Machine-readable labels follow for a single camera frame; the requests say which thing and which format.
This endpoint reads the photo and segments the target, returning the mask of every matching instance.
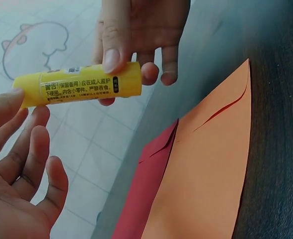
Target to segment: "yellow glue stick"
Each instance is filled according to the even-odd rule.
[[[106,74],[102,65],[76,67],[15,78],[13,88],[22,88],[22,108],[64,102],[141,95],[142,75],[138,62],[128,62],[124,71]]]

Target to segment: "open palm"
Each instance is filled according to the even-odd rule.
[[[103,63],[107,73],[114,73],[122,70],[136,52],[143,83],[152,85],[158,75],[154,51],[161,48],[161,80],[165,85],[173,84],[189,8],[190,0],[103,0],[93,62]]]
[[[22,99],[22,91],[0,96],[0,150],[28,115],[26,109],[18,112]],[[48,119],[47,107],[36,108],[9,154],[0,161],[0,239],[49,239],[62,211],[68,179],[60,159],[48,159]],[[45,166],[49,187],[45,199],[35,206],[30,200]]]

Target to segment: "red paper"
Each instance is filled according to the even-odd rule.
[[[127,200],[112,239],[140,239],[161,184],[178,121],[142,151]]]

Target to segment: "fingernail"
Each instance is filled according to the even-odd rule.
[[[109,49],[103,58],[103,70],[111,73],[120,61],[120,52],[117,49]]]

